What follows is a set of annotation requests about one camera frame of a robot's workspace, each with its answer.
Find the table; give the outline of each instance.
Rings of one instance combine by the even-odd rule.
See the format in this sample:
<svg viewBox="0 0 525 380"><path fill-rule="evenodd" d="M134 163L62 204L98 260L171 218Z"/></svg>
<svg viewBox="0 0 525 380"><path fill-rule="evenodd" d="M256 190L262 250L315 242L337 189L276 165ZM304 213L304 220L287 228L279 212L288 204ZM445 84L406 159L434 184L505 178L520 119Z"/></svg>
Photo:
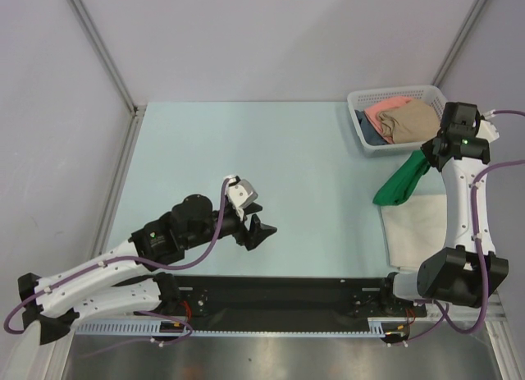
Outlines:
<svg viewBox="0 0 525 380"><path fill-rule="evenodd" d="M187 195L218 208L222 178L237 174L258 191L262 222L279 231L251 252L222 239L183 273L384 277L393 268L372 198L407 157L366 158L346 103L150 103L108 248ZM444 192L430 170L416 194Z"/></svg>

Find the white basket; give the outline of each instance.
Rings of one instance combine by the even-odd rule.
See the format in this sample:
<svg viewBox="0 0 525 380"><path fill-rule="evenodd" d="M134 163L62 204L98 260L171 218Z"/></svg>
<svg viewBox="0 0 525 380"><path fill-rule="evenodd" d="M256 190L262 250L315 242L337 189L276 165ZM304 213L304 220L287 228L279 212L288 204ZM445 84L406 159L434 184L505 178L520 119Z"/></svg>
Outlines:
<svg viewBox="0 0 525 380"><path fill-rule="evenodd" d="M355 130L361 140L361 144L363 145L364 153L367 156L388 156L396 153L407 153L419 149L422 145L422 142L410 142L408 144L383 144L374 146L368 144L364 139L358 117L354 110L357 109L358 111L362 111L365 108L371 107L375 103L379 103L383 99L394 97L396 95L421 99L424 103L433 107L437 116L441 119L443 108L446 104L446 98L435 86L420 85L354 91L348 95L348 108L350 110L350 116L352 117Z"/></svg>

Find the gray wall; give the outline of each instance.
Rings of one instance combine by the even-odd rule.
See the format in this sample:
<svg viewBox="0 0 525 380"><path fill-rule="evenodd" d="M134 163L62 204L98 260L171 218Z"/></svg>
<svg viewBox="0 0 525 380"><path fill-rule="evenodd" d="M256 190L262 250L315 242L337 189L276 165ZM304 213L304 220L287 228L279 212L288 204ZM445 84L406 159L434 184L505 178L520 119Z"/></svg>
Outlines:
<svg viewBox="0 0 525 380"><path fill-rule="evenodd" d="M134 100L343 101L430 83L473 0L84 0Z"/></svg>
<svg viewBox="0 0 525 380"><path fill-rule="evenodd" d="M525 0L493 0L480 20L450 76L442 86L449 100L476 103L481 110L525 110ZM525 117L501 116L493 121L500 139L491 147L493 162L525 158ZM498 255L510 261L501 299L525 358L525 167L493 172L488 179L487 206Z"/></svg>
<svg viewBox="0 0 525 380"><path fill-rule="evenodd" d="M0 40L3 321L20 275L86 260L130 117L66 0L0 0Z"/></svg>

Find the folded cloth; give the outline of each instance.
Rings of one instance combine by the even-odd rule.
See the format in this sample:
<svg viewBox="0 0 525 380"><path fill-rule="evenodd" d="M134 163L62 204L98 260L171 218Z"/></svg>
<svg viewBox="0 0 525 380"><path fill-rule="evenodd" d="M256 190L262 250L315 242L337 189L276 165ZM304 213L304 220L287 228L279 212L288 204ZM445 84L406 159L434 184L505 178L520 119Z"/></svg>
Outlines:
<svg viewBox="0 0 525 380"><path fill-rule="evenodd" d="M412 101L413 98L410 98L410 97L404 97L402 95L399 95L399 96L396 96L396 97L390 97L390 98L387 98L387 99L383 99L381 102L379 103L376 103L374 105L372 105L371 107L369 108L366 108L364 110L365 114L367 115L367 118L368 120L372 123L372 125L374 126L374 128L376 129L376 131L383 137L385 138L385 136L383 135L383 129L381 128L381 122L379 120L377 120L377 114L380 112L380 111L384 111L386 109L392 109L392 108L399 108L399 107L402 107L404 106L406 103ZM393 144L394 142L392 141L392 138L391 137L388 137L388 138L385 138L385 140L389 143L389 144Z"/></svg>
<svg viewBox="0 0 525 380"><path fill-rule="evenodd" d="M381 207L390 265L419 269L443 249L446 234L446 195L415 195L400 206Z"/></svg>
<svg viewBox="0 0 525 380"><path fill-rule="evenodd" d="M409 159L377 191L373 203L379 206L401 205L410 198L421 176L430 169L430 163L421 150L415 150Z"/></svg>
<svg viewBox="0 0 525 380"><path fill-rule="evenodd" d="M355 114L358 117L359 125L361 126L361 131L364 136L364 140L367 141L367 144L372 144L374 146L379 146L381 144L388 144L384 138L376 131L374 126L367 119L367 115L361 111L355 111Z"/></svg>
<svg viewBox="0 0 525 380"><path fill-rule="evenodd" d="M420 142L436 136L440 119L434 108L420 99L413 99L399 108L380 111L377 120L386 140L390 137L395 144Z"/></svg>

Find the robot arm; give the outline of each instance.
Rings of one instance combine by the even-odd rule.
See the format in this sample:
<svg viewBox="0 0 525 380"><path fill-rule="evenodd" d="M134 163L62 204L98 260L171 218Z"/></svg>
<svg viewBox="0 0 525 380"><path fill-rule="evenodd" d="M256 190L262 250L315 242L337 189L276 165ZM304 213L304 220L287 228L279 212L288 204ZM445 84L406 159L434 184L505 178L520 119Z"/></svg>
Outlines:
<svg viewBox="0 0 525 380"><path fill-rule="evenodd" d="M72 325L86 319L177 305L180 292L175 278L165 273L151 276L151 272L159 268L185 268L169 264L184 259L186 250L212 241L217 228L220 228L219 239L233 236L237 244L247 250L255 249L277 231L262 224L254 214L263 208L254 202L258 194L248 181L228 176L225 186L226 206L221 222L220 213L212 210L212 202L207 197L191 195L158 220L132 233L129 240L87 263L51 277L32 273L20 277L22 300L39 295L25 306L24 328L39 320L44 344L66 335ZM244 222L250 214L248 229ZM148 275L150 278L134 285L115 286ZM55 286L68 277L74 278Z"/></svg>
<svg viewBox="0 0 525 380"><path fill-rule="evenodd" d="M396 274L393 294L404 300L442 300L480 307L482 276L475 239L482 238L489 295L509 271L506 259L495 256L486 216L486 177L477 185L479 234L473 229L471 187L490 161L489 143L498 138L495 127L482 120L475 105L447 103L441 129L422 150L441 172L447 195L445 248L426 260L418 272Z"/></svg>

